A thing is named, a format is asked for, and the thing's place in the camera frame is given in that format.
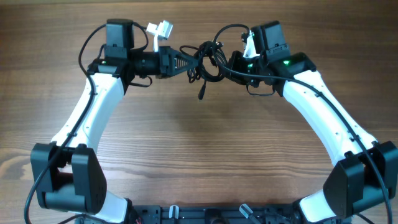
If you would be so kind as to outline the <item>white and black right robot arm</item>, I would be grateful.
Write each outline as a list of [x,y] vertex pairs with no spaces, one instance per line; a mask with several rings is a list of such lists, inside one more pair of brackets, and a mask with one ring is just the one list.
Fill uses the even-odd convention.
[[318,192],[301,198],[303,220],[345,219],[390,200],[397,189],[397,147],[379,143],[331,94],[315,64],[304,53],[246,57],[233,52],[226,77],[242,85],[264,82],[294,106],[323,143],[333,170]]

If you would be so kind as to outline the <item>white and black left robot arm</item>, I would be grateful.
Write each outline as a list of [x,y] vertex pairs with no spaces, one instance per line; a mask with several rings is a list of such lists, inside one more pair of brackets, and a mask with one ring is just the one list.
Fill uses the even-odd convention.
[[135,77],[169,78],[189,71],[198,60],[169,46],[156,52],[105,46],[86,70],[86,86],[64,127],[48,144],[37,143],[30,163],[34,184],[27,197],[24,219],[30,222],[34,196],[40,207],[74,212],[78,218],[103,223],[135,223],[131,201],[107,189],[96,152],[115,107]]

